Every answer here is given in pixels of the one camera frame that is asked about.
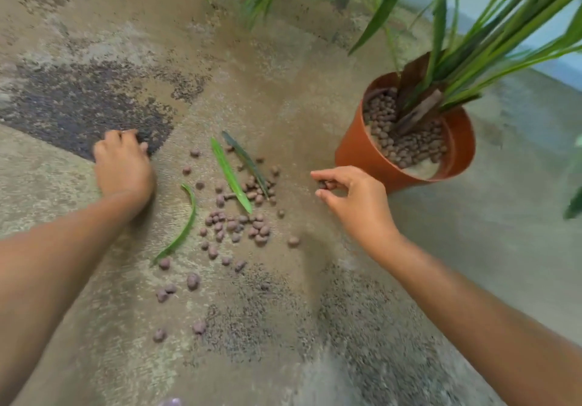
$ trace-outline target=white wall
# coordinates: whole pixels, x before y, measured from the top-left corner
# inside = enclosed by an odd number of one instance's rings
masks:
[[[419,9],[430,0],[402,0],[405,4]],[[466,32],[481,14],[489,0],[460,0],[459,32]],[[448,0],[450,8],[454,0]],[[536,33],[532,34],[524,43],[525,47],[537,48],[561,35],[576,12],[580,1],[577,0],[559,12]],[[535,67],[535,69],[556,78],[563,83],[582,91],[582,55],[570,54],[558,60],[552,60]]]

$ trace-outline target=floor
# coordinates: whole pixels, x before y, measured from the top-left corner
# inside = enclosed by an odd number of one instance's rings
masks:
[[[159,188],[149,214],[111,249],[57,330],[16,405],[496,405],[495,393],[313,196],[367,83],[393,70],[380,37],[347,8],[278,0],[252,32],[237,0],[0,0],[0,235],[98,197],[90,148],[135,127]],[[400,64],[430,45],[399,10]],[[580,178],[567,175],[582,96],[522,72],[470,105],[476,159],[442,184],[390,197],[398,226],[513,306],[582,343],[580,221],[563,222]],[[280,165],[273,239],[221,247],[235,275],[190,236],[170,271],[149,267],[188,215],[181,171],[221,174],[209,139],[228,130]],[[199,148],[199,160],[189,150]],[[199,214],[214,206],[211,187]],[[202,217],[196,226],[202,225]],[[300,248],[285,245],[301,236]],[[184,291],[189,272],[199,291]],[[180,291],[157,303],[168,280]],[[259,289],[268,281],[271,290]],[[193,337],[190,325],[207,318]],[[165,326],[169,337],[153,343]]]

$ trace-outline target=person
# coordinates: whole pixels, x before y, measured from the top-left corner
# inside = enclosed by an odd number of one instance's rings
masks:
[[[123,228],[151,199],[156,175],[135,132],[109,131],[94,148],[102,198],[0,241],[0,404],[16,397],[64,314]],[[507,306],[407,240],[382,183],[356,167],[311,172],[316,195],[369,256],[509,406],[582,404],[582,350]]]

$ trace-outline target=forearm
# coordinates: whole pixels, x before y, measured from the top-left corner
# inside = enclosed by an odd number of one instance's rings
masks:
[[[369,253],[509,406],[581,404],[580,348],[409,241],[383,242]]]
[[[9,404],[106,249],[139,207],[128,194],[0,241],[0,404]]]

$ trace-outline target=plant pot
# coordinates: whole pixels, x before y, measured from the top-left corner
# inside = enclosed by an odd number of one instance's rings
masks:
[[[363,104],[376,92],[390,87],[400,87],[400,77],[396,72],[382,75],[368,86],[352,124],[335,151],[335,164],[361,168],[382,182],[387,193],[413,185],[442,181],[465,171],[475,155],[475,135],[469,116],[461,106],[448,110],[439,118],[448,150],[443,155],[440,167],[432,178],[422,179],[409,175],[384,158],[366,132],[362,108]]]

